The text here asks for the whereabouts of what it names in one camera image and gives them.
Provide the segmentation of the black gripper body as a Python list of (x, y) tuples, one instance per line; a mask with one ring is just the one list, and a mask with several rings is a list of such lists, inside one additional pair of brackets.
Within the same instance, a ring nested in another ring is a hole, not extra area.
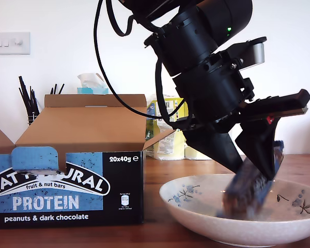
[(287, 96), (253, 100), (254, 86), (240, 70), (264, 62), (255, 55), (211, 55), (200, 65), (174, 78), (179, 96), (194, 116), (193, 124), (227, 133), (235, 124), (250, 129), (272, 126), (279, 118), (307, 111), (310, 94), (301, 89)]

